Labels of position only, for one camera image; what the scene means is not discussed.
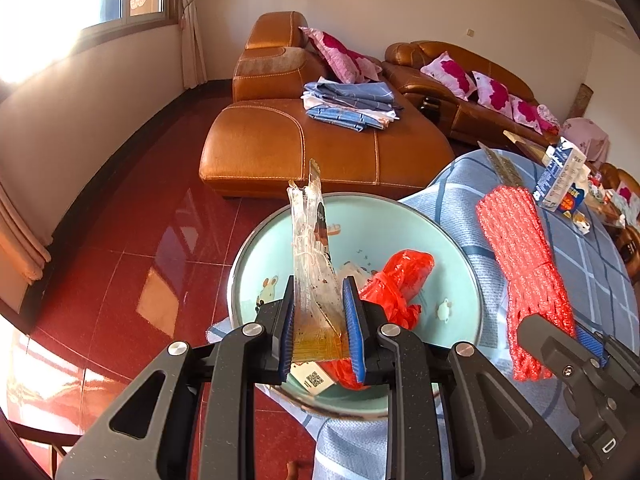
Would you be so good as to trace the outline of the pink red pillow right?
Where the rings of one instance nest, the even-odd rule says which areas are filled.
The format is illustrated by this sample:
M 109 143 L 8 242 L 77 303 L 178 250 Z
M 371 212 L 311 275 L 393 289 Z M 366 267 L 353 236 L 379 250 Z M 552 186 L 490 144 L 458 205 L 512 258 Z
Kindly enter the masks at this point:
M 525 102 L 514 94 L 510 95 L 510 103 L 514 122 L 532 129 L 538 134 L 542 133 L 536 106 Z

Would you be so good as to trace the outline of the pink red pillow middle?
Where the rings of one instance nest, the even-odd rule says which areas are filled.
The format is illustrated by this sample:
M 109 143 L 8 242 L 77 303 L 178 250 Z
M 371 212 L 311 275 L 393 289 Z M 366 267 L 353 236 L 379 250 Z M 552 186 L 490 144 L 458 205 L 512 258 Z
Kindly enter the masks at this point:
M 511 96 L 508 88 L 500 81 L 475 70 L 472 71 L 472 74 L 476 84 L 477 103 L 488 110 L 512 119 Z

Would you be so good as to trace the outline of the pink red pillow left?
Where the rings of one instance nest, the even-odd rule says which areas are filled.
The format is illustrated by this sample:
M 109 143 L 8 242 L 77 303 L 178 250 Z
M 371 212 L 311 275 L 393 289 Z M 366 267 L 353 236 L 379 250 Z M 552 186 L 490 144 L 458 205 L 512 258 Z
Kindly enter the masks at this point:
M 422 66 L 420 72 L 442 84 L 460 100 L 467 101 L 476 91 L 474 80 L 447 51 Z

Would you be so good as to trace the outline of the brown leather long sofa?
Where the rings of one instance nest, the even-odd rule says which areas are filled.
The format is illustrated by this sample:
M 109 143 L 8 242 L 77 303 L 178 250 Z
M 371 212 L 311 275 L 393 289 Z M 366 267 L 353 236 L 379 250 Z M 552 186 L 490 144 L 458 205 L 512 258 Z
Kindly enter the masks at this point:
M 524 80 L 501 65 L 442 41 L 387 47 L 386 78 L 451 140 L 491 148 L 510 144 L 506 130 L 541 146 L 558 127 L 538 107 Z

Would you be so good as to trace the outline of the beige curtain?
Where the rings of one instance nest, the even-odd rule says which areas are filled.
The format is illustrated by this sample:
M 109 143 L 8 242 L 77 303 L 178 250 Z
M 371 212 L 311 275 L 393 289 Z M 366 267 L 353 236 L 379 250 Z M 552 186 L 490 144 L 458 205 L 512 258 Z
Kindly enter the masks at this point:
M 180 0 L 182 82 L 194 89 L 207 81 L 203 41 L 195 0 Z

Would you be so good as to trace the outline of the blue plaid tablecloth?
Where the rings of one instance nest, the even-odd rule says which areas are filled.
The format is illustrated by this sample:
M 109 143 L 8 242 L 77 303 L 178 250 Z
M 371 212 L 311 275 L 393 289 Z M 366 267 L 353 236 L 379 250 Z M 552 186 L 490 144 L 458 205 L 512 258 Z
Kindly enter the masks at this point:
M 424 190 L 402 200 L 362 193 L 324 196 L 330 254 L 337 269 L 366 278 L 403 249 L 429 252 L 436 266 L 418 295 L 416 332 L 448 348 L 466 340 L 510 375 L 506 336 L 508 283 L 477 220 L 478 201 L 499 183 L 482 151 L 464 154 Z M 631 349 L 639 345 L 637 298 L 612 238 L 599 221 L 588 233 L 541 211 L 540 222 L 554 252 L 576 320 Z M 293 271 L 292 222 L 288 208 L 264 220 L 236 256 L 226 288 L 228 316 L 206 334 L 224 338 L 254 321 L 258 301 L 280 299 Z M 387 391 L 350 391 L 331 386 L 313 396 L 294 378 L 262 387 L 316 442 L 312 474 L 317 479 L 381 479 L 387 455 Z

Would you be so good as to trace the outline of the red plastic bag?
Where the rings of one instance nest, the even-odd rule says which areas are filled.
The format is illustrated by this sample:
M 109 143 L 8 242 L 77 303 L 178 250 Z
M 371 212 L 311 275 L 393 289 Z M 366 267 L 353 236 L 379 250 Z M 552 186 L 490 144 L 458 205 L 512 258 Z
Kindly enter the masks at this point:
M 350 390 L 387 382 L 395 362 L 390 349 L 381 344 L 378 332 L 385 324 L 406 332 L 416 328 L 421 306 L 412 300 L 434 267 L 435 258 L 428 252 L 404 249 L 392 255 L 363 286 L 357 286 L 353 278 L 342 281 L 343 338 L 348 341 L 349 356 L 320 364 L 334 382 Z

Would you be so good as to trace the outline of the window with frame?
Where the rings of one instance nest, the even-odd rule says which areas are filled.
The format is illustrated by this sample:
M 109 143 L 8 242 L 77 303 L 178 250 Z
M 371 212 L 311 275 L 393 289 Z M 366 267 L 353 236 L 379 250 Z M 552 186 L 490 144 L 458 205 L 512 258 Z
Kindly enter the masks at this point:
M 1 83 L 18 86 L 79 50 L 165 21 L 168 12 L 168 0 L 1 0 Z

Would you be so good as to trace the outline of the clear plastic wrapper strip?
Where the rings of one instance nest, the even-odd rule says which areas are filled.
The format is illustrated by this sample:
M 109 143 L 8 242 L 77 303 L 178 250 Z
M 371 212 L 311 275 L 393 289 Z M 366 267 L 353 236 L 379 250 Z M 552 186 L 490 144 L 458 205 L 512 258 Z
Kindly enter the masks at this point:
M 331 261 L 320 167 L 309 162 L 308 182 L 291 182 L 293 361 L 326 362 L 348 356 L 341 286 Z

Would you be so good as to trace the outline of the pink red pillow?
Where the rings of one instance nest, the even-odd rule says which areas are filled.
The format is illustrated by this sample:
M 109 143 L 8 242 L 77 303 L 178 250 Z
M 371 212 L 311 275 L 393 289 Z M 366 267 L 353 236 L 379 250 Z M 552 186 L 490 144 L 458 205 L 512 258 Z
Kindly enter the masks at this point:
M 442 84 L 460 100 L 467 101 L 476 91 L 474 80 L 447 51 L 422 66 L 420 72 Z
M 472 71 L 472 74 L 476 84 L 477 103 L 488 110 L 512 119 L 511 96 L 508 88 L 500 81 L 475 70 Z
M 514 94 L 510 95 L 510 103 L 514 122 L 532 129 L 538 134 L 542 133 L 536 106 L 525 102 Z

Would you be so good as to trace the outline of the wooden coffee table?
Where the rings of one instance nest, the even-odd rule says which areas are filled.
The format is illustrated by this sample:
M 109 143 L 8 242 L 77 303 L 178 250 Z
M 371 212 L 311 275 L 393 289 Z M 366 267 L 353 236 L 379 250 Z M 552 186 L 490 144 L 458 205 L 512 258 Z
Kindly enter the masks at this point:
M 547 145 L 541 145 L 532 140 L 523 138 L 517 133 L 504 130 L 503 135 L 526 157 L 541 162 L 546 156 Z

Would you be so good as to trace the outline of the pink cloth covered object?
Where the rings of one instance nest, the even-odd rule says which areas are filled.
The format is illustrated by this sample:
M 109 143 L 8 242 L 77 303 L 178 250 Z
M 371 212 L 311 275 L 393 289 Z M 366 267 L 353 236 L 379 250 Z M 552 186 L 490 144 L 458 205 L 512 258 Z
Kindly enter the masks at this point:
M 574 143 L 585 155 L 587 162 L 599 168 L 608 160 L 610 138 L 591 119 L 583 117 L 568 118 L 560 130 L 560 135 Z

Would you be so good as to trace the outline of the orange leather chaise sofa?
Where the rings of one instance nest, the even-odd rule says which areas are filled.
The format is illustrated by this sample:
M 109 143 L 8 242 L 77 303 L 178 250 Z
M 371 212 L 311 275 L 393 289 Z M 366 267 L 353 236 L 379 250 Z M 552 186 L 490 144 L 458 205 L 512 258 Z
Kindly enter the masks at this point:
M 454 160 L 444 136 L 398 91 L 399 118 L 361 132 L 307 116 L 304 85 L 329 75 L 296 11 L 262 14 L 232 77 L 232 102 L 209 129 L 198 173 L 222 196 L 283 198 L 318 162 L 322 188 L 401 198 L 425 188 Z

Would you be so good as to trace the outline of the tall white grey carton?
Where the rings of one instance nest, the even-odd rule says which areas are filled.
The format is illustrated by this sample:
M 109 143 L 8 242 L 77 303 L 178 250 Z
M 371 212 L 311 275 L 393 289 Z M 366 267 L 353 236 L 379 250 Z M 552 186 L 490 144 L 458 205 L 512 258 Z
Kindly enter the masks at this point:
M 533 198 L 542 209 L 556 211 L 585 165 L 586 155 L 577 145 L 561 136 L 548 157 Z

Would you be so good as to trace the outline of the folded blue plaid cloths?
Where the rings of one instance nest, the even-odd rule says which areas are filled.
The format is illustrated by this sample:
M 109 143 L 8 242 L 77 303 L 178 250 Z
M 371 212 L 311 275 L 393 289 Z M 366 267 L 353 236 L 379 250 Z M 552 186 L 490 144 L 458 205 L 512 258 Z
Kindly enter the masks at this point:
M 308 117 L 358 132 L 385 130 L 404 109 L 382 81 L 342 84 L 320 77 L 304 85 L 300 99 Z

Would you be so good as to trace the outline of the small yellow white packet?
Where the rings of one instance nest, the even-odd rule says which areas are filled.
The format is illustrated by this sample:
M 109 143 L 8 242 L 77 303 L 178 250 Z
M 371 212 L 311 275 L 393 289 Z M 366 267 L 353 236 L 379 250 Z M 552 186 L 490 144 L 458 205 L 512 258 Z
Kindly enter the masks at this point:
M 582 235 L 587 235 L 591 230 L 591 223 L 587 217 L 580 211 L 576 210 L 572 215 L 573 226 L 578 229 Z

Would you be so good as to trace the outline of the red foam net sleeve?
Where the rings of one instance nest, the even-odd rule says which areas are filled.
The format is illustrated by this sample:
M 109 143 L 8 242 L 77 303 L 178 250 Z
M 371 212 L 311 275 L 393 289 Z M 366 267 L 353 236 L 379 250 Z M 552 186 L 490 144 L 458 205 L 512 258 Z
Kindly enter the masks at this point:
M 518 326 L 529 315 L 539 314 L 572 337 L 576 328 L 533 196 L 526 188 L 500 185 L 478 202 L 476 214 L 508 285 L 506 336 L 513 378 L 518 382 L 548 379 L 550 370 L 518 343 Z

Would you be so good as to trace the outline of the pink pillow on chaise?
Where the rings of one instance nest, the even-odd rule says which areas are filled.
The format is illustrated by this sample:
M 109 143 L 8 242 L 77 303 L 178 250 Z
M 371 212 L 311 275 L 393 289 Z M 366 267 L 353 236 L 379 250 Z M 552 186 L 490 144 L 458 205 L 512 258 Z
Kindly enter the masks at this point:
M 382 68 L 365 55 L 349 50 L 328 32 L 311 27 L 299 27 L 314 48 L 329 64 L 332 72 L 343 84 L 379 82 Z

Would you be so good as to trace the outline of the patterned paper sheet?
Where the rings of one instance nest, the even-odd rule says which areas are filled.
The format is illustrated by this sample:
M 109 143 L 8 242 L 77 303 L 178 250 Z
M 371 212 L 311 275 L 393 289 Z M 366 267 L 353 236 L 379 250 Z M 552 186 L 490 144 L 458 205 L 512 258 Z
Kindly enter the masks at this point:
M 488 148 L 488 146 L 482 142 L 478 142 L 478 146 L 487 157 L 488 162 L 491 163 L 491 166 L 494 168 L 502 185 L 507 186 L 508 188 L 524 188 L 525 182 L 518 172 L 518 168 L 514 166 L 514 163 L 511 162 L 510 159 L 499 155 L 496 151 L 492 148 Z

